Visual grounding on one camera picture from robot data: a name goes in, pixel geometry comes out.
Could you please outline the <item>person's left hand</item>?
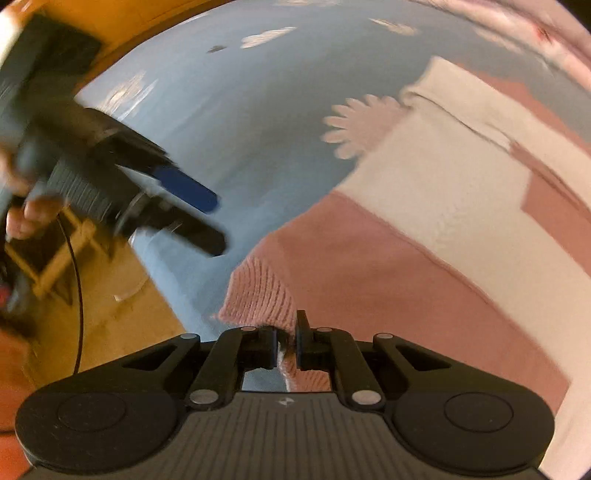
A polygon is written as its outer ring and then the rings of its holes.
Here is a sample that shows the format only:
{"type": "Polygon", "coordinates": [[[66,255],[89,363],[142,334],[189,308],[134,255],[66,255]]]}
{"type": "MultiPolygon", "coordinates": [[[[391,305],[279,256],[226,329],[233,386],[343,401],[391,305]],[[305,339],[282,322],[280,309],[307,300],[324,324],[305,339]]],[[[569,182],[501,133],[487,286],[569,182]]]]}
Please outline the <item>person's left hand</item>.
{"type": "MultiPolygon", "coordinates": [[[[1,146],[1,186],[18,197],[27,197],[33,186],[16,172],[12,152],[4,146],[1,146]]],[[[64,206],[64,201],[56,196],[38,196],[26,200],[22,206],[12,206],[5,215],[6,235],[17,240],[31,238],[50,225],[64,206]]]]}

